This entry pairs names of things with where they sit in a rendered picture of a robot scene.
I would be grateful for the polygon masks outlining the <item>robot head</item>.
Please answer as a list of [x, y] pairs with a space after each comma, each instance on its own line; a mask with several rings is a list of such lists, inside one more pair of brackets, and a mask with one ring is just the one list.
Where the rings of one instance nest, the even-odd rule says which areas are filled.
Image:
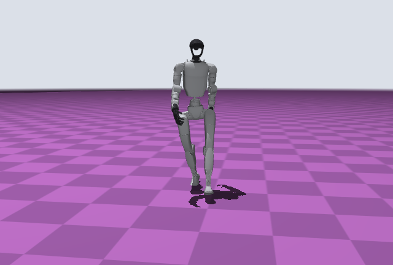
[[[201, 41], [201, 40], [199, 40], [199, 39], [194, 39], [194, 40], [192, 40], [191, 42], [190, 42], [190, 49], [191, 49], [191, 52], [192, 52], [192, 60], [194, 60], [194, 61], [191, 61], [191, 62], [193, 62], [193, 63], [200, 63], [201, 61], [199, 61], [199, 59], [200, 59], [200, 56], [203, 54], [203, 49], [204, 49], [204, 44], [203, 44], [203, 42]], [[201, 48], [201, 54], [200, 55], [194, 55], [193, 54], [193, 49], [194, 48], [194, 50], [198, 50], [199, 48]]]

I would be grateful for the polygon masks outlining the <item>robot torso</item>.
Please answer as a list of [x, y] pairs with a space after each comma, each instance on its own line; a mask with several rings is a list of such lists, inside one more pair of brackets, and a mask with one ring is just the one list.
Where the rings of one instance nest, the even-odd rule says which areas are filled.
[[182, 71], [183, 88], [187, 96], [193, 97], [187, 108], [189, 120], [199, 120], [204, 119], [203, 105], [200, 99], [196, 99], [196, 97], [203, 97], [207, 89], [209, 66], [205, 61], [199, 60], [201, 61], [200, 63], [193, 63], [191, 61], [187, 59], [184, 62], [185, 66]]

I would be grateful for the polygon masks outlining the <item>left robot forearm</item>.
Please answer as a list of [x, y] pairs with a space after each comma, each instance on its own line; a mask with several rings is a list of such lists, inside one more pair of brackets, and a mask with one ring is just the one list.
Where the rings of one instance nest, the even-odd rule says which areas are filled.
[[209, 99], [208, 99], [208, 109], [210, 108], [210, 107], [213, 107], [213, 110], [214, 110], [214, 104], [215, 104], [215, 97], [216, 97], [216, 93], [217, 92], [215, 92], [215, 93], [208, 93], [208, 96], [209, 96]]

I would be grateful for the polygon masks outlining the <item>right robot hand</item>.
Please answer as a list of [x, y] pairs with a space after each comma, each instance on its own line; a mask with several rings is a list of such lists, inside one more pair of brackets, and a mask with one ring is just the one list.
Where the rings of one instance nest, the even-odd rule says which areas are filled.
[[179, 116], [179, 113], [182, 114], [182, 112], [180, 112], [178, 110], [179, 110], [178, 105], [177, 104], [173, 104], [172, 112], [173, 112], [173, 115], [174, 115], [174, 119], [175, 119], [177, 125], [182, 125], [183, 121], [181, 121], [181, 120], [184, 120], [184, 119]]

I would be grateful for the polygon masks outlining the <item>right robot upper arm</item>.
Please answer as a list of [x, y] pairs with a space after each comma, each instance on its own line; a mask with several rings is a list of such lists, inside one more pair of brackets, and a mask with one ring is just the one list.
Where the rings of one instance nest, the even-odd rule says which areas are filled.
[[174, 76], [173, 76], [173, 83], [174, 83], [174, 92], [181, 93], [181, 72], [184, 70], [185, 63], [178, 63], [174, 67]]

